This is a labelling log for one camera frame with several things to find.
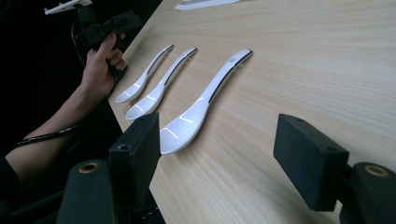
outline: spoon bowl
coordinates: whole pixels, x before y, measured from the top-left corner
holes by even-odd
[[[158,64],[162,59],[163,55],[165,55],[166,52],[169,50],[173,49],[175,46],[174,45],[168,45],[160,52],[157,53],[157,55],[151,60],[151,62],[148,64],[148,67],[146,70],[143,72],[142,76],[134,83],[134,85],[130,86],[128,89],[123,91],[116,99],[117,103],[124,103],[128,101],[134,100],[137,96],[142,93],[143,89],[146,86],[146,83],[154,70],[154,65]]]
[[[219,70],[195,103],[179,117],[169,122],[160,130],[161,153],[169,154],[181,150],[199,132],[204,122],[207,109],[216,92],[235,67],[252,55],[250,49],[236,52]]]
[[[187,58],[197,52],[197,50],[198,49],[196,48],[191,48],[183,52],[171,65],[154,90],[152,90],[151,93],[133,105],[126,113],[125,118],[137,119],[143,115],[153,112],[160,104],[165,89],[170,85],[172,79],[175,78],[176,75],[174,74],[176,73],[177,68],[180,67]]]

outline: black cable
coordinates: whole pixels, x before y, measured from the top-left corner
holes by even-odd
[[[78,47],[78,42],[77,42],[78,36],[76,36],[76,23],[78,23],[78,22],[79,22],[79,19],[76,19],[73,22],[72,28],[71,28],[71,36],[72,36],[72,40],[73,40],[73,44],[75,46],[77,56],[78,56],[79,60],[81,61],[82,66],[85,68],[86,60],[84,60],[83,57],[81,56],[80,48]]]
[[[15,143],[12,148],[22,147],[22,146],[29,145],[32,143],[42,142],[42,141],[46,141],[46,140],[49,140],[52,138],[64,136],[64,135],[67,135],[67,134],[70,134],[70,133],[73,133],[73,132],[79,130],[81,128],[81,126],[83,126],[83,124],[77,124],[72,127],[65,128],[63,130],[60,130],[59,132],[47,133],[47,134],[39,135],[36,137],[25,138],[25,139],[22,139],[21,141]]]

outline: hand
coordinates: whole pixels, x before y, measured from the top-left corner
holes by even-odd
[[[113,49],[116,44],[115,34],[110,34],[96,52],[91,49],[87,55],[87,66],[85,67],[80,87],[87,94],[93,94],[93,99],[101,100],[108,96],[114,87],[115,80],[108,72],[106,59],[117,67],[123,68],[125,61],[122,59],[122,52]]]

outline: black mount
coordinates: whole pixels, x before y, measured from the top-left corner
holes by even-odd
[[[349,152],[303,119],[280,114],[274,157],[314,211],[343,205],[340,222],[396,223],[396,174],[370,162],[347,164]]]

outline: spoon handle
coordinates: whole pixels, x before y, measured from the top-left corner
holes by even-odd
[[[163,79],[161,79],[160,83],[163,83],[163,85],[166,86],[166,83],[171,82],[173,79],[172,75],[175,73],[177,68],[181,64],[183,64],[183,62],[185,62],[187,58],[189,58],[192,54],[194,54],[197,51],[198,51],[198,49],[196,49],[196,48],[187,49],[180,56],[178,56],[178,58],[171,65],[171,67],[168,69],[166,74],[163,76]]]
[[[253,51],[251,49],[241,49],[236,52],[218,71],[213,80],[206,87],[204,92],[201,94],[201,99],[210,102],[213,100],[217,90],[221,86],[221,83],[227,78],[228,75],[235,69],[235,67],[243,62],[246,58],[252,55]]]
[[[157,55],[155,55],[155,57],[148,64],[148,67],[146,68],[146,70],[143,74],[146,74],[148,76],[149,72],[154,67],[154,64],[156,64],[156,62],[158,62],[161,59],[161,56],[163,56],[167,51],[169,51],[170,49],[172,49],[174,47],[175,47],[174,45],[168,45],[165,48],[163,48],[162,50],[160,50],[160,52],[158,52]]]

